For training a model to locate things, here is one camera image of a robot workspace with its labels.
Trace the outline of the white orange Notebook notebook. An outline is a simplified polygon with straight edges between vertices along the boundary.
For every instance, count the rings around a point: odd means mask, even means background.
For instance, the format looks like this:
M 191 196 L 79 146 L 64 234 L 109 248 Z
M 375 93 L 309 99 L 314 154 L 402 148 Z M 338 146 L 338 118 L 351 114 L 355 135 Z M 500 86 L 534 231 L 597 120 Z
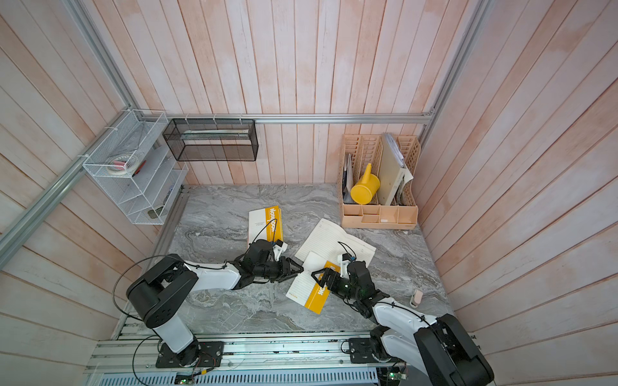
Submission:
M 283 214 L 279 206 L 249 212 L 248 243 L 257 240 L 283 241 Z
M 286 297 L 307 310 L 320 315 L 330 291 L 320 286 L 313 278 L 312 273 L 325 268 L 333 269 L 339 273 L 341 268 L 314 252 L 309 252 L 303 263 L 303 268 L 304 271 L 292 282 Z

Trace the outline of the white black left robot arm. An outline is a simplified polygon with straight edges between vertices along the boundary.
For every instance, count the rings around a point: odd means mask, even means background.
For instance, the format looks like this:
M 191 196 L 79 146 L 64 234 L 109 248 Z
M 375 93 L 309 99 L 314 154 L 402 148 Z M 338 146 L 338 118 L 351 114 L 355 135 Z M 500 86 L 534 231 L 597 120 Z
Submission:
M 282 242 L 257 240 L 246 252 L 220 265 L 187 262 L 170 253 L 134 281 L 126 296 L 145 326 L 162 339 L 169 352 L 193 362 L 199 343 L 178 316 L 185 299 L 203 290 L 241 290 L 252 284 L 295 278 L 304 268 L 284 257 L 284 251 Z

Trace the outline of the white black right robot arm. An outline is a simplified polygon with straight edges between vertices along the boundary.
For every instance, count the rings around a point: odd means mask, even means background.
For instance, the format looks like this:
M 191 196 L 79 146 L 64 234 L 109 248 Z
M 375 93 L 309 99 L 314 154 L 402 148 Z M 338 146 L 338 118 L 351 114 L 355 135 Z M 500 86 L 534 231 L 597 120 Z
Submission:
M 489 362 L 454 315 L 435 317 L 400 304 L 376 288 L 365 262 L 349 262 L 345 270 L 342 275 L 323 268 L 312 272 L 312 278 L 377 325 L 368 339 L 349 340 L 352 362 L 403 362 L 427 375 L 433 385 L 494 381 Z

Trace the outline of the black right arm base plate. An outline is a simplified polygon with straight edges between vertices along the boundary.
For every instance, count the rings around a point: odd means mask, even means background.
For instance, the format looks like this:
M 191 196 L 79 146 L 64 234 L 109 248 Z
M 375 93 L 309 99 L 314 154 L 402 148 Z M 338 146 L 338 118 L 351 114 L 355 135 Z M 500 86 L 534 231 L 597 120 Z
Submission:
M 352 363 L 396 363 L 418 354 L 418 347 L 400 335 L 348 340 Z

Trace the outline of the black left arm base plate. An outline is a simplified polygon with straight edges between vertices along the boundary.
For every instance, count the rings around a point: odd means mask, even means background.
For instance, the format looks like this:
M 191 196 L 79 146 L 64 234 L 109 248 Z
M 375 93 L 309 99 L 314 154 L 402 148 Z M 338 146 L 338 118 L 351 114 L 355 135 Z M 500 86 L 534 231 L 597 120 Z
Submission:
M 222 361 L 223 341 L 194 341 L 180 353 L 163 344 L 156 368 L 218 368 Z

